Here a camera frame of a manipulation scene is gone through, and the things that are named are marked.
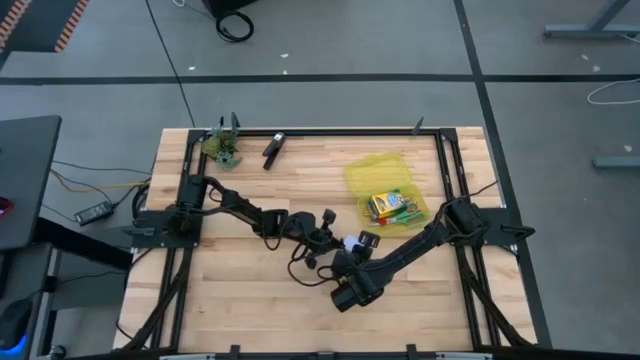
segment black bag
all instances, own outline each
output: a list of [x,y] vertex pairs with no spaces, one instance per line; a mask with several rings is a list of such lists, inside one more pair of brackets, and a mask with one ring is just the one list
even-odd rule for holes
[[227,11],[238,10],[258,0],[202,0],[204,6],[216,19]]

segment wooden table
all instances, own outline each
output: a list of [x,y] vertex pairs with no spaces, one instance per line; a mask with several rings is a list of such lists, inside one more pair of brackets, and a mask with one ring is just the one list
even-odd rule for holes
[[[482,128],[457,131],[469,190],[474,192],[495,180],[491,157]],[[164,209],[175,202],[186,136],[186,129],[163,132],[148,208]],[[343,171],[345,165],[369,154],[401,153],[431,214],[445,201],[433,138],[287,137],[267,172],[262,169],[265,158],[261,153],[269,141],[267,137],[241,137],[237,147],[242,164],[224,172],[209,161],[206,173],[263,209],[310,211],[321,219],[330,208],[337,214],[332,229],[338,237],[362,230],[356,199]],[[447,151],[453,167],[452,154]],[[498,188],[473,200],[480,207],[499,206]],[[207,199],[204,208],[215,206]],[[387,254],[418,231],[383,238],[374,257]],[[419,351],[471,350],[451,246],[432,250],[398,273],[385,294],[371,305],[340,313],[329,296],[334,283],[306,288],[289,277],[286,264],[294,245],[283,240],[280,249],[271,252],[248,225],[232,216],[207,217],[191,264],[180,352],[228,352],[231,344],[241,345],[242,352],[404,351],[410,343]],[[483,253],[496,304],[525,338],[535,342],[515,257],[497,247],[485,247]],[[135,333],[157,302],[165,254],[166,250],[156,249],[131,271],[120,316],[122,328],[129,333]],[[473,261],[470,251],[468,258]],[[331,259],[325,255],[319,265]],[[293,271],[303,280],[317,279],[302,263],[294,265]],[[486,318],[477,299],[475,303],[483,341],[488,343]],[[166,317],[163,344],[168,344],[172,319],[172,315]],[[124,343],[126,339],[118,334],[114,346]]]

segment gray floor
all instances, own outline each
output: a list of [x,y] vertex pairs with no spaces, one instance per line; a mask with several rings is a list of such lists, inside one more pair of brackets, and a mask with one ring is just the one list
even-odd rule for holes
[[[640,73],[640,44],[542,38],[545,23],[585,22],[603,2],[464,3],[485,74]],[[285,70],[470,74],[448,0],[261,1],[246,9],[256,23],[255,37],[238,45],[223,43],[201,14],[176,8],[170,0],[151,3],[183,76]],[[199,1],[190,3],[202,9]],[[640,22],[639,1],[619,22]],[[12,54],[0,72],[0,77],[100,76],[171,76],[142,0],[92,0],[62,54]],[[530,247],[554,345],[640,353],[640,310],[634,306],[640,297],[640,267],[634,261],[640,250],[634,218],[640,173],[596,171],[589,163],[597,154],[638,154],[640,105],[587,104],[586,95],[601,85],[488,84],[488,90],[524,221],[538,231]],[[408,126],[421,116],[432,126],[484,124],[472,83],[189,84],[185,92],[200,126],[231,111],[243,126]],[[602,95],[621,98],[640,98],[640,88],[634,84]],[[105,167],[146,170],[161,129],[189,125],[176,85],[3,86],[0,109],[3,119],[61,115],[56,159]],[[55,168],[92,184],[141,178]],[[109,195],[117,199],[122,192]],[[95,194],[70,195],[54,180],[45,194],[48,205],[67,215],[97,201]],[[88,228],[127,224],[128,207]],[[76,228],[48,210],[43,216]],[[69,258],[62,271],[73,276],[101,269]],[[121,279],[74,287],[98,289],[102,303],[61,314],[56,340],[72,355],[107,351]],[[74,341],[80,335],[87,343]]]

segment yellow plastic container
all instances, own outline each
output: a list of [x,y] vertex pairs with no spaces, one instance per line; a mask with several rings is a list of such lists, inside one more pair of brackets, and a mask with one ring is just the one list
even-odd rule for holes
[[[357,208],[364,230],[380,236],[391,236],[404,233],[409,228],[424,226],[429,219],[427,205],[417,186],[411,183],[411,171],[400,154],[369,155],[361,161],[345,167],[345,177],[349,190],[358,198]],[[417,204],[411,220],[405,223],[372,225],[367,201],[376,194],[398,190],[402,197]]]

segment white cable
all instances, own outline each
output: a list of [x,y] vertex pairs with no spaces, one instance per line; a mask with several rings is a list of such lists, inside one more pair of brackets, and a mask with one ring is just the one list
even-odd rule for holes
[[620,35],[620,36],[622,36],[623,38],[625,38],[625,39],[627,39],[627,40],[629,40],[629,41],[637,42],[638,44],[640,44],[640,40],[638,40],[638,39],[635,39],[635,38],[629,37],[629,36],[627,36],[627,35]]
[[[633,41],[635,43],[640,44],[640,40],[638,39],[634,39],[632,37],[629,37],[627,35],[620,35],[621,37],[629,40],[629,41]],[[591,105],[631,105],[631,104],[640,104],[640,99],[638,100],[629,100],[629,101],[605,101],[605,102],[601,102],[601,101],[593,101],[591,100],[591,97],[597,93],[599,93],[600,91],[606,89],[606,88],[610,88],[612,86],[615,85],[620,85],[620,84],[630,84],[630,83],[634,83],[634,82],[639,82],[640,78],[638,79],[633,79],[633,80],[624,80],[624,81],[616,81],[616,82],[612,82],[611,84],[607,84],[605,86],[599,87],[595,90],[593,90],[591,93],[589,93],[589,95],[587,95],[587,102]]]

